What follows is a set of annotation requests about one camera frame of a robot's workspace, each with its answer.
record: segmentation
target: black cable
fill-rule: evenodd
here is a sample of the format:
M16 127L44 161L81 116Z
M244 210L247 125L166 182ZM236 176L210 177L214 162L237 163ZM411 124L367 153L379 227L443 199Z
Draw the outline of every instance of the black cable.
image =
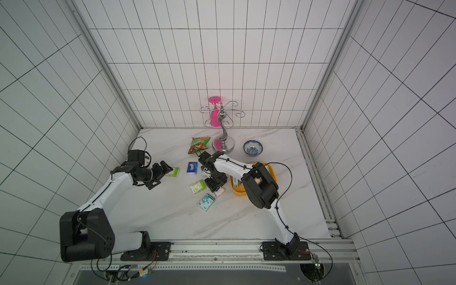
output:
M92 204L95 203L95 200L97 200L101 195L103 195L103 193L106 191L106 189L109 188L109 186L111 186L111 184L112 184L112 182L113 182L112 179L113 179L113 177L112 177L112 174L111 174L111 182L109 182L109 184L106 186L106 188L104 188L103 191L101 191L100 195L98 195L98 196L95 197L95 199L92 201Z
M145 140L145 138L143 138L142 136L139 136L139 137L136 137L136 139L132 140L131 143L130 143L130 146L128 147L128 150L131 150L131 145L133 144L133 142L139 138L142 138L145 142L145 147L144 147L144 151L147 149L147 141Z
M95 274L95 276L97 276L98 278L101 278L101 279L103 279L103 280L105 280L105 281L108 281L108 279L103 278L103 277L101 277L100 275L98 275L98 274L95 273L95 270L93 269L92 261L93 261L93 259L90 260L90 268L92 269L93 274Z
M113 262L113 254L110 254L110 255L109 255L109 265L108 265L108 267L106 267L105 270L101 270L101 269L98 267L98 262L99 262L99 261L100 261L100 259L97 259L97 269L98 269L98 271L106 272L106 271L108 271L108 269L111 267L111 264L112 264L112 262Z
M240 164L237 164L236 162L232 162L231 160L225 159L225 158L222 158L222 157L217 157L216 160L217 160L217 159L223 159L223 160L226 161L226 162L231 162L231 163L233 163L233 164L236 164L237 166L242 167L243 169L253 169L253 167L252 167L252 168L248 168L247 165L245 165L245 164L244 164L244 165L240 165Z
M281 164L281 165L285 166L285 167L288 169L288 171L290 172L290 177L291 177L291 178L290 178L290 184L289 184L288 188L287 188L287 189L285 190L285 192L283 192L282 195L280 195L279 198L277 199L277 203L278 203L279 200L280 200L280 198L282 198L282 196L283 196L283 195L288 191L288 189L291 187L291 184L292 184L292 182L293 182L293 174L291 173L291 170L290 170L290 168L289 168L288 166L286 166L285 164L280 163L280 162L269 162L269 163L265 164L264 166L266 166L266 165L268 165L268 164L271 164L271 163ZM277 211L277 216L279 217L279 219L280 219L280 221L282 222L282 224L285 226L286 230L289 231L291 234L294 234L292 231L290 231L290 230L288 229L288 225L286 225L286 224L284 223L284 221L282 220L282 218L280 217L280 215L279 215L279 207L277 206L277 204L276 204L276 206L275 206L275 209L276 209L276 211ZM323 276L321 279L319 279L319 281L320 281L320 280L323 280L323 278L325 278L326 276L328 276L329 273L331 272L332 265L333 265L332 256L331 256L331 255L329 254L329 252L328 252L326 249L324 249L321 245L316 244L316 243L314 243L313 241L310 241L310 240L308 240L308 239L306 239L306 238L302 238L302 237L300 237L300 236L298 236L298 237L299 237L300 239L303 239L303 240L305 240L305 241L308 241L308 242L310 242L310 243L313 243L314 245L317 245L318 247L320 247L322 250L324 250L324 251L329 255L329 258L331 258L331 267L329 268L328 273L326 273L325 276Z
M149 155L149 163L145 166L141 166L141 168L147 168L149 167L150 163L152 162L152 156L150 155L150 153L148 151L144 151L145 153L147 153Z
M128 270L123 272L122 273L122 276L119 276L119 273L120 271L123 269L123 268L127 268L128 267ZM126 265L122 265L119 267L119 269L117 269L117 272L116 272L116 280L119 280L119 281L128 281L128 279L130 277L128 277L128 273L130 272L130 267L131 267L131 264L126 264Z
M92 201L91 204L89 204L87 207L85 207L82 211L79 211L78 215L76 216L76 220L78 221L78 225L77 225L77 227L75 228L75 231L76 231L76 230L78 230L78 228L79 228L80 225L85 226L87 229L91 230L92 232L96 233L99 237L101 237L101 239L102 239L106 244L108 244L108 242L106 241L106 239L104 239L104 238L101 236L101 234L97 233L96 231L94 231L93 229L91 229L90 227L88 227L86 224L84 224L84 223L81 221L81 219L79 218L79 216L80 216L81 213L84 212L88 207L90 207L90 206L93 204L93 202L95 202L95 200L98 199L98 197L100 197L100 196L104 193L104 191L106 191L106 189L109 188L109 186L111 185L111 183L112 183L112 181L106 186L106 188L101 192L101 194L98 195L98 196Z
M200 157L202 152L201 152L201 150L199 150L200 154L198 154L198 150L199 150L199 148L195 148L195 153L197 154L198 157Z

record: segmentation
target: round base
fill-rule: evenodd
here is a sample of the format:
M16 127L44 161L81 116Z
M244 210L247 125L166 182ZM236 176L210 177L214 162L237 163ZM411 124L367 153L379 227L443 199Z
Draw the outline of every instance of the round base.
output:
M212 142L212 148L223 153L230 153L234 149L234 140L230 136L225 141L221 141L217 137Z

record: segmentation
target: pink item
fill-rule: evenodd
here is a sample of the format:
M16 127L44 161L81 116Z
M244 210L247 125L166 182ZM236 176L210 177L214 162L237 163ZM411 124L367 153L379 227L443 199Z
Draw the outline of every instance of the pink item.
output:
M216 104L220 103L221 101L222 101L222 98L217 97L217 96L209 98L209 103L214 104L214 107L215 107L214 110L219 110L217 108ZM215 123L213 123L213 126L216 128L220 127L220 123L218 122L217 117L218 117L218 111L211 112L211 120L212 120L212 122L215 122Z
M215 140L212 142L212 146L213 146L216 150L220 150L220 149L222 149L222 141L221 141L221 140L215 139Z

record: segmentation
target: blue box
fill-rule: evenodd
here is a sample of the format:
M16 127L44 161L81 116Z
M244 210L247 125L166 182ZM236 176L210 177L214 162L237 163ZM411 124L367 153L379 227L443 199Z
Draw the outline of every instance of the blue box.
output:
M196 175L198 171L198 162L189 162L187 167L188 175Z

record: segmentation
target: green snack package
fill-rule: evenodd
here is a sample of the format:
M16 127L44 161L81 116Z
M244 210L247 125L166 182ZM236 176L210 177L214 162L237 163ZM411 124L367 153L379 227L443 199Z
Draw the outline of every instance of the green snack package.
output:
M206 189L206 184L204 184L203 180L200 180L198 182L191 184L190 189L193 191L193 194L196 194Z
M171 172L165 174L165 176L171 176L171 177L177 177L178 175L179 175L178 167L173 167Z
M196 150L207 150L207 143L211 137L205 136L201 138L193 138L192 139L192 144L190 145L190 150L188 151L188 154L195 153Z

